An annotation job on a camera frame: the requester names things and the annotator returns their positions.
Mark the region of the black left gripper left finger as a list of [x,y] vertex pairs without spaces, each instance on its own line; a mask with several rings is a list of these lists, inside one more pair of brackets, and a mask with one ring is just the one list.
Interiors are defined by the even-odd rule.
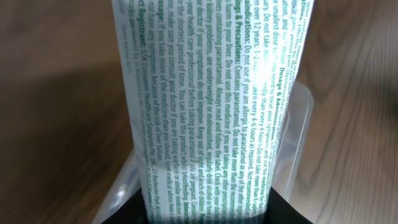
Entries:
[[139,189],[121,208],[101,224],[148,224],[142,190]]

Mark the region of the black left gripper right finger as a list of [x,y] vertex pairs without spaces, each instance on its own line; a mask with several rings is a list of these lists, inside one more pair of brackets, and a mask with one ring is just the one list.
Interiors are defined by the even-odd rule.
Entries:
[[296,211],[274,188],[271,188],[265,224],[313,224]]

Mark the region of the clear plastic container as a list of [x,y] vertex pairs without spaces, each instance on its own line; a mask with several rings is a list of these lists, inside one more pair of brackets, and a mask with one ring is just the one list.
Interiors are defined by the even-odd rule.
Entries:
[[[272,187],[290,204],[313,110],[313,96],[302,83],[295,82],[280,135],[279,155]],[[133,152],[103,200],[93,219],[102,223],[140,189],[137,158]]]

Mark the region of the white green Panadol box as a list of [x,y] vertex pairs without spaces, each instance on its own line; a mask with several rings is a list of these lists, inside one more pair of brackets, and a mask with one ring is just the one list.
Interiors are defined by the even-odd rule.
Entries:
[[311,0],[119,0],[148,223],[264,223]]

